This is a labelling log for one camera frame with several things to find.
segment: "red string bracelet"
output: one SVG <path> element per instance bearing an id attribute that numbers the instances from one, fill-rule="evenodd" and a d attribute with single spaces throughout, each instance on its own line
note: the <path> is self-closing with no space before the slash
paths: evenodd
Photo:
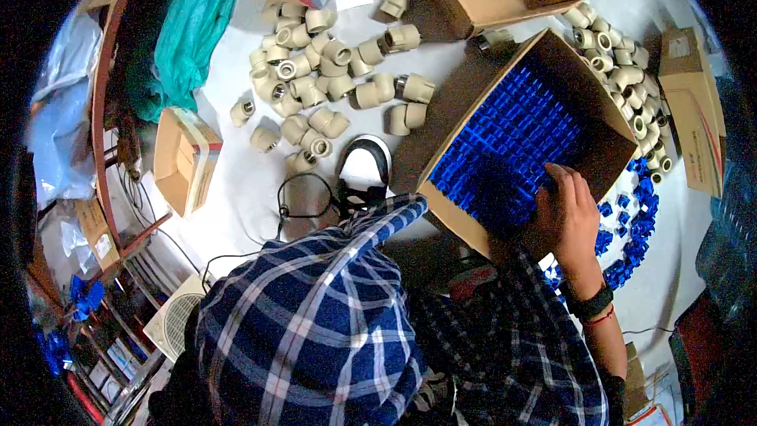
<path id="1" fill-rule="evenodd" d="M 611 305 L 610 306 L 610 311 L 607 314 L 605 314 L 604 316 L 600 317 L 599 319 L 595 319 L 593 321 L 582 322 L 582 325 L 584 325 L 584 327 L 596 326 L 596 325 L 600 324 L 602 321 L 604 321 L 605 319 L 611 318 L 613 314 L 615 314 L 615 305 Z"/>

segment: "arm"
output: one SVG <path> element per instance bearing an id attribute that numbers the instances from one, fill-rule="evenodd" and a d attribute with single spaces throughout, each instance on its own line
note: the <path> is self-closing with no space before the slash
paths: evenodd
<path id="1" fill-rule="evenodd" d="M 555 258 L 572 294 L 579 300 L 591 299 L 604 284 L 594 256 L 600 212 L 586 180 L 578 172 L 550 163 L 546 170 L 557 182 L 558 191 L 555 196 L 545 190 L 537 194 L 537 226 L 547 232 L 547 237 L 553 236 Z M 611 309 L 612 304 L 595 318 L 585 320 L 586 344 L 600 370 L 610 377 L 625 379 L 625 344 L 618 318 L 614 313 L 607 316 Z"/>

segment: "white fan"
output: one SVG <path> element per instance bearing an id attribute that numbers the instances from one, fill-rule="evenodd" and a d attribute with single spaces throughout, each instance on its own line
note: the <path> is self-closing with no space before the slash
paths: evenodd
<path id="1" fill-rule="evenodd" d="M 145 335 L 172 362 L 184 352 L 184 326 L 204 296 L 200 277 L 189 275 L 145 325 Z"/>

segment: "sticker label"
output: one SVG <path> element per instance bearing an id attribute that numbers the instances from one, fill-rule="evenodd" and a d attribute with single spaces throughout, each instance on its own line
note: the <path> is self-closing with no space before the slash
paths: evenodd
<path id="1" fill-rule="evenodd" d="M 680 37 L 675 40 L 670 40 L 668 43 L 668 54 L 671 58 L 681 58 L 690 55 L 691 49 L 689 48 L 688 37 Z"/>

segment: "beige pipe fitting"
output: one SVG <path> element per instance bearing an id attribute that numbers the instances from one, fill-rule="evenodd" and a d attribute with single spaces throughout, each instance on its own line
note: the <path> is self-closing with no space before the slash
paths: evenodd
<path id="1" fill-rule="evenodd" d="M 250 53 L 250 66 L 254 68 L 256 64 L 261 62 L 266 62 L 266 51 L 263 48 L 258 48 Z"/>
<path id="2" fill-rule="evenodd" d="M 654 185 L 659 185 L 662 183 L 662 172 L 659 169 L 656 169 L 652 171 L 652 174 L 649 175 L 649 178 L 652 179 L 652 183 Z"/>
<path id="3" fill-rule="evenodd" d="M 634 116 L 636 116 L 636 114 L 634 114 L 634 108 L 631 107 L 627 102 L 624 102 L 623 105 L 620 106 L 620 114 L 621 116 L 623 116 L 623 119 L 625 119 L 625 121 L 632 120 Z"/>
<path id="4" fill-rule="evenodd" d="M 644 155 L 644 158 L 647 159 L 647 168 L 657 169 L 660 167 L 660 160 L 657 158 L 657 155 L 655 155 L 654 150 L 649 151 L 646 155 Z"/>
<path id="5" fill-rule="evenodd" d="M 308 43 L 308 45 L 305 47 L 304 55 L 306 58 L 308 58 L 308 63 L 310 63 L 311 69 L 317 69 L 321 65 L 321 55 L 316 51 L 315 48 L 313 48 L 312 43 Z"/>
<path id="6" fill-rule="evenodd" d="M 375 82 L 365 82 L 355 87 L 355 99 L 360 109 L 370 109 L 377 107 L 380 102 L 379 92 L 376 89 Z"/>
<path id="7" fill-rule="evenodd" d="M 282 17 L 292 17 L 295 19 L 298 19 L 299 17 L 305 15 L 305 10 L 308 8 L 304 5 L 300 4 L 293 4 L 291 2 L 285 2 L 282 4 L 281 11 L 279 12 L 279 15 Z"/>
<path id="8" fill-rule="evenodd" d="M 435 89 L 436 84 L 412 72 L 397 77 L 397 94 L 402 96 L 402 99 L 428 104 Z"/>
<path id="9" fill-rule="evenodd" d="M 297 65 L 292 60 L 284 60 L 276 66 L 276 76 L 281 80 L 292 80 L 297 74 Z"/>
<path id="10" fill-rule="evenodd" d="M 231 110 L 232 122 L 235 127 L 243 127 L 255 112 L 255 103 L 251 100 L 243 100 L 234 104 Z"/>
<path id="11" fill-rule="evenodd" d="M 407 10 L 407 0 L 384 0 L 378 7 L 383 13 L 399 19 Z"/>
<path id="12" fill-rule="evenodd" d="M 336 12 L 329 9 L 308 9 L 305 13 L 305 25 L 308 33 L 321 33 L 333 27 L 336 23 Z"/>
<path id="13" fill-rule="evenodd" d="M 591 59 L 590 63 L 596 71 L 612 71 L 612 58 L 609 55 L 595 56 Z"/>
<path id="14" fill-rule="evenodd" d="M 302 110 L 302 103 L 296 100 L 291 95 L 291 92 L 288 92 L 284 94 L 284 97 L 282 97 L 282 99 L 278 103 L 271 104 L 271 109 L 273 109 L 281 117 L 287 118 L 299 113 L 299 111 Z"/>
<path id="15" fill-rule="evenodd" d="M 630 84 L 637 84 L 644 79 L 644 72 L 636 66 L 620 66 L 613 69 L 610 80 L 617 87 L 617 90 L 623 92 Z"/>
<path id="16" fill-rule="evenodd" d="M 347 66 L 339 66 L 334 61 L 331 61 L 325 56 L 321 56 L 321 74 L 328 78 L 336 78 L 337 76 L 345 75 L 347 73 Z"/>
<path id="17" fill-rule="evenodd" d="M 276 33 L 276 44 L 281 47 L 287 48 L 302 48 L 310 43 L 310 35 L 305 28 L 305 24 L 301 24 L 295 28 L 282 28 Z"/>
<path id="18" fill-rule="evenodd" d="M 573 28 L 573 39 L 582 50 L 597 48 L 597 39 L 594 33 L 585 28 Z"/>
<path id="19" fill-rule="evenodd" d="M 288 59 L 289 59 L 289 48 L 285 48 L 280 45 L 273 45 L 267 48 L 266 61 L 270 63 L 275 63 L 281 60 L 288 60 Z"/>
<path id="20" fill-rule="evenodd" d="M 315 128 L 317 131 L 323 134 L 326 138 L 336 138 L 342 135 L 347 127 L 350 126 L 350 121 L 339 112 L 333 112 L 327 107 L 320 107 L 313 115 L 308 119 L 310 127 Z"/>
<path id="21" fill-rule="evenodd" d="M 581 12 L 582 14 L 584 14 L 586 16 L 586 18 L 589 19 L 589 25 L 586 26 L 586 27 L 582 27 L 582 28 L 589 28 L 589 26 L 591 26 L 591 24 L 594 23 L 594 20 L 597 20 L 597 17 L 600 15 L 600 14 L 597 13 L 597 11 L 594 9 L 594 7 L 592 7 L 591 5 L 589 5 L 589 4 L 585 3 L 585 2 L 581 2 L 578 5 L 577 8 L 578 8 L 579 12 Z"/>
<path id="22" fill-rule="evenodd" d="M 255 80 L 253 86 L 260 99 L 271 104 L 279 102 L 284 97 L 284 94 L 286 94 L 286 84 L 284 84 L 284 81 L 273 79 L 270 76 Z"/>
<path id="23" fill-rule="evenodd" d="M 372 76 L 371 80 L 376 85 L 376 97 L 380 103 L 389 102 L 394 99 L 394 76 L 391 73 L 376 73 Z"/>
<path id="24" fill-rule="evenodd" d="M 373 72 L 373 66 L 368 65 L 365 63 L 365 61 L 363 61 L 363 58 L 360 56 L 360 52 L 357 50 L 357 48 L 352 48 L 351 51 L 352 60 L 350 60 L 350 72 L 352 73 L 352 76 L 354 78 Z"/>
<path id="25" fill-rule="evenodd" d="M 670 156 L 660 158 L 660 169 L 663 173 L 667 173 L 673 169 L 673 160 L 670 159 Z"/>
<path id="26" fill-rule="evenodd" d="M 310 44 L 313 45 L 313 49 L 319 54 L 323 54 L 323 48 L 326 46 L 328 42 L 334 39 L 334 35 L 328 33 L 328 32 L 320 32 L 316 36 L 313 37 L 313 40 L 310 41 Z"/>
<path id="27" fill-rule="evenodd" d="M 398 136 L 410 135 L 410 128 L 405 125 L 407 104 L 394 106 L 389 112 L 389 133 Z"/>
<path id="28" fill-rule="evenodd" d="M 268 153 L 279 144 L 279 136 L 265 127 L 256 127 L 250 137 L 250 145 L 263 153 Z"/>
<path id="29" fill-rule="evenodd" d="M 302 19 L 294 17 L 279 17 L 276 19 L 276 28 L 274 32 L 279 33 L 283 28 L 294 28 L 302 23 Z"/>
<path id="30" fill-rule="evenodd" d="M 308 118 L 302 114 L 294 114 L 284 119 L 281 124 L 282 137 L 290 144 L 297 146 L 302 141 L 302 137 L 308 132 Z"/>
<path id="31" fill-rule="evenodd" d="M 328 83 L 331 82 L 332 79 L 333 78 L 329 78 L 328 76 L 319 76 L 316 80 L 316 88 L 324 94 L 327 93 Z"/>
<path id="32" fill-rule="evenodd" d="M 305 53 L 301 52 L 298 55 L 292 56 L 291 61 L 295 64 L 295 77 L 296 78 L 302 78 L 303 76 L 307 76 L 310 74 L 311 71 L 313 71 L 310 68 L 310 61 L 308 61 L 308 57 L 305 56 Z"/>
<path id="33" fill-rule="evenodd" d="M 389 27 L 384 33 L 389 52 L 415 50 L 421 44 L 421 33 L 414 24 Z"/>
<path id="34" fill-rule="evenodd" d="M 615 49 L 615 62 L 622 66 L 631 66 L 634 61 L 630 58 L 630 52 L 622 48 Z"/>
<path id="35" fill-rule="evenodd" d="M 657 159 L 659 160 L 662 160 L 662 158 L 667 155 L 667 153 L 665 152 L 665 144 L 660 140 L 657 142 L 657 145 L 652 148 L 652 150 L 654 151 L 655 155 L 657 155 Z"/>
<path id="36" fill-rule="evenodd" d="M 332 152 L 331 142 L 312 128 L 308 128 L 308 131 L 302 136 L 300 147 L 306 149 L 317 158 L 326 158 Z"/>
<path id="37" fill-rule="evenodd" d="M 641 109 L 641 106 L 644 104 L 644 101 L 639 97 L 639 94 L 636 93 L 633 86 L 626 87 L 621 96 L 623 96 L 623 99 L 625 99 L 625 101 L 634 109 Z"/>
<path id="38" fill-rule="evenodd" d="M 318 159 L 309 151 L 303 149 L 299 153 L 293 153 L 284 159 L 287 170 L 291 174 L 307 173 L 316 167 Z"/>
<path id="39" fill-rule="evenodd" d="M 647 126 L 644 124 L 644 121 L 641 120 L 641 117 L 634 116 L 634 118 L 630 121 L 630 129 L 634 132 L 634 136 L 638 138 L 639 142 L 644 138 L 647 137 Z"/>
<path id="40" fill-rule="evenodd" d="M 657 127 L 660 129 L 661 136 L 667 137 L 670 135 L 670 122 L 668 121 L 667 117 L 665 116 L 658 117 Z"/>
<path id="41" fill-rule="evenodd" d="M 563 13 L 563 17 L 576 28 L 589 28 L 589 25 L 591 24 L 589 18 L 576 7 Z"/>
<path id="42" fill-rule="evenodd" d="M 630 55 L 630 58 L 641 68 L 647 69 L 649 66 L 649 52 L 647 48 L 636 47 L 636 51 Z"/>
<path id="43" fill-rule="evenodd" d="M 271 33 L 268 35 L 263 35 L 263 41 L 260 42 L 260 48 L 267 50 L 268 48 L 272 47 L 276 44 L 276 34 Z"/>
<path id="44" fill-rule="evenodd" d="M 328 82 L 328 95 L 335 101 L 346 97 L 354 89 L 355 83 L 350 75 L 341 75 Z"/>
<path id="45" fill-rule="evenodd" d="M 634 90 L 636 91 L 636 95 L 641 99 L 642 101 L 647 100 L 647 96 L 649 93 L 647 92 L 647 88 L 645 88 L 641 83 L 634 84 Z"/>
<path id="46" fill-rule="evenodd" d="M 644 103 L 641 106 L 641 112 L 639 114 L 642 120 L 644 120 L 644 124 L 648 125 L 652 120 L 654 120 L 655 114 L 657 114 L 657 112 L 654 108 L 654 104 L 651 99 L 647 98 L 646 100 L 644 100 Z"/>
<path id="47" fill-rule="evenodd" d="M 608 52 L 612 49 L 612 41 L 610 40 L 610 35 L 605 32 L 595 33 L 594 43 L 597 44 L 597 49 L 604 52 Z"/>
<path id="48" fill-rule="evenodd" d="M 367 65 L 375 66 L 384 62 L 384 53 L 381 51 L 377 38 L 366 40 L 357 45 L 357 51 L 360 53 L 360 58 Z"/>
<path id="49" fill-rule="evenodd" d="M 334 61 L 337 66 L 346 66 L 352 60 L 352 51 L 339 40 L 331 40 L 323 47 L 324 57 Z"/>

